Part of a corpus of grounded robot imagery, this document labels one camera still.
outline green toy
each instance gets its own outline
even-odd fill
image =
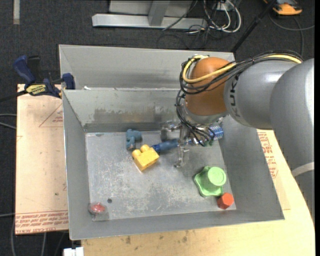
[[[224,193],[223,185],[226,181],[226,173],[219,167],[206,166],[194,176],[194,182],[203,197],[221,196]]]

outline blue clamp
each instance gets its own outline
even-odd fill
[[[43,79],[42,83],[35,83],[36,77],[28,67],[27,56],[20,56],[13,63],[14,70],[26,80],[24,90],[32,96],[48,95],[61,98],[61,90],[56,88],[48,78]],[[75,89],[75,81],[70,73],[65,73],[62,78],[55,82],[65,82],[66,89]]]
[[[142,138],[141,131],[128,129],[125,135],[126,135],[126,149],[127,150],[136,149],[136,141],[140,141]]]

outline gray metal tray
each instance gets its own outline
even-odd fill
[[[283,219],[256,130],[231,118],[223,121],[219,142],[189,148],[185,167],[174,167],[172,150],[143,173],[137,169],[126,150],[125,131],[142,131],[142,144],[159,143],[161,123],[178,121],[176,95],[165,89],[63,92],[71,239]],[[224,189],[235,198],[229,210],[219,209],[215,198],[200,196],[193,175],[204,166],[226,170]],[[93,221],[91,202],[107,206],[108,220]]]
[[[222,123],[223,139],[191,147],[183,169],[173,167],[173,150],[141,173],[125,148],[127,129],[153,144],[162,122],[179,121],[181,63],[195,54],[233,61],[232,53],[82,45],[60,45],[59,53],[61,75],[71,73],[77,89],[63,92],[72,240],[284,218],[257,131],[230,117]],[[227,171],[225,190],[235,199],[229,210],[199,195],[192,176],[205,165]],[[109,220],[93,221],[92,201],[107,205]]]

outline gray robot arm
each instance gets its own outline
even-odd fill
[[[274,131],[315,224],[314,66],[257,63],[226,83],[224,103],[239,123]]]

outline yellow toy block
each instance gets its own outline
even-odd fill
[[[132,152],[134,163],[140,171],[144,171],[147,167],[153,165],[159,158],[158,153],[153,147],[142,145],[140,150],[136,149]]]

